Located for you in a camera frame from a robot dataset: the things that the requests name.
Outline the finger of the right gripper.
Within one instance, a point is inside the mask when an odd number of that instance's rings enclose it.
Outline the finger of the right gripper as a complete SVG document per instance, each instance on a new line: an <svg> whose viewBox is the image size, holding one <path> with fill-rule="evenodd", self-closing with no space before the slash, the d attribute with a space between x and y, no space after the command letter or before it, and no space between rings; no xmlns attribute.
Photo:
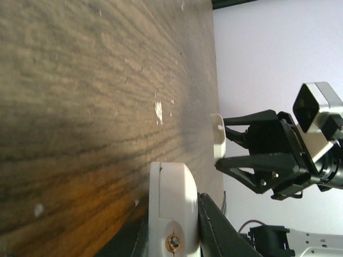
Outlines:
<svg viewBox="0 0 343 257"><path fill-rule="evenodd" d="M285 153L221 158L215 167L257 194L268 190L279 194L303 174L295 157Z"/></svg>
<svg viewBox="0 0 343 257"><path fill-rule="evenodd" d="M232 129L229 129L228 127L241 125L259 125L276 122L277 120L278 116L274 110L265 110L246 116L224 118L223 123L227 139L233 142L245 142L245 132L241 133L238 131L234 131Z"/></svg>

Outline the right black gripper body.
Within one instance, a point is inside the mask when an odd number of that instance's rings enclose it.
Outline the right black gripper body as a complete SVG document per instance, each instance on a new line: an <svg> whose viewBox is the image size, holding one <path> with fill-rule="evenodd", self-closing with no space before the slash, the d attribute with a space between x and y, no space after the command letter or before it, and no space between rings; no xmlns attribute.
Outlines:
<svg viewBox="0 0 343 257"><path fill-rule="evenodd" d="M273 200L300 199L306 188L319 181L319 176L291 115L286 112L276 114L278 116L276 122L249 126L245 134L245 145L249 155L292 154L303 168L303 174L281 193L274 194L272 191L271 198Z"/></svg>

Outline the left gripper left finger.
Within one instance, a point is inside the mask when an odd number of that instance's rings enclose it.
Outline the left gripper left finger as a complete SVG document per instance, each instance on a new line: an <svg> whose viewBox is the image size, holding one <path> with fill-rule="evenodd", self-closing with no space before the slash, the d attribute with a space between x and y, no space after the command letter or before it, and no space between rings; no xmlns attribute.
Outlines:
<svg viewBox="0 0 343 257"><path fill-rule="evenodd" d="M148 204L139 203L95 256L148 256Z"/></svg>

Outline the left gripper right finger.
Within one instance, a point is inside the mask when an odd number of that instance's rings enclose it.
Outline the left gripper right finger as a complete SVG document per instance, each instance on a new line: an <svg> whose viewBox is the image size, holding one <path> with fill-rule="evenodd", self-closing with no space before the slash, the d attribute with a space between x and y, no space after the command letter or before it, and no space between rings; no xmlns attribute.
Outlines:
<svg viewBox="0 0 343 257"><path fill-rule="evenodd" d="M198 219L202 256L260 256L207 193L198 194Z"/></svg>

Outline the white remote control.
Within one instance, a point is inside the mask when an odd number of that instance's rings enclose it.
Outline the white remote control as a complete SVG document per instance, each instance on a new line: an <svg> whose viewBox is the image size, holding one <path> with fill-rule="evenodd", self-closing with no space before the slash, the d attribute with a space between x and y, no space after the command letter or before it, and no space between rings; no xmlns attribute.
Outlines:
<svg viewBox="0 0 343 257"><path fill-rule="evenodd" d="M148 256L200 256L198 191L184 163L151 163L148 203Z"/></svg>

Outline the white battery cover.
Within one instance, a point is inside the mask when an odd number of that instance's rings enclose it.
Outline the white battery cover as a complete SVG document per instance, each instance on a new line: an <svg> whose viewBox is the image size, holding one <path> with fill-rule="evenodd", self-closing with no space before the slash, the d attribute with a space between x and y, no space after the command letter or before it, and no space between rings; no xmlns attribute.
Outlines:
<svg viewBox="0 0 343 257"><path fill-rule="evenodd" d="M223 117L220 114L211 114L213 130L213 157L214 163L225 157L226 131Z"/></svg>

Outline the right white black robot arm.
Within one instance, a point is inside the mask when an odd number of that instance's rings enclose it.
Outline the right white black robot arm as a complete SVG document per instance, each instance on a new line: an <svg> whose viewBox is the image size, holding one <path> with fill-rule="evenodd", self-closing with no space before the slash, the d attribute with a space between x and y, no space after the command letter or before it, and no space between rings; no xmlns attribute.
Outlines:
<svg viewBox="0 0 343 257"><path fill-rule="evenodd" d="M342 118L330 115L318 134L305 134L286 112L211 116L215 167L257 194L300 199L316 185L342 188ZM248 241L262 256L342 256L342 236L260 224Z"/></svg>

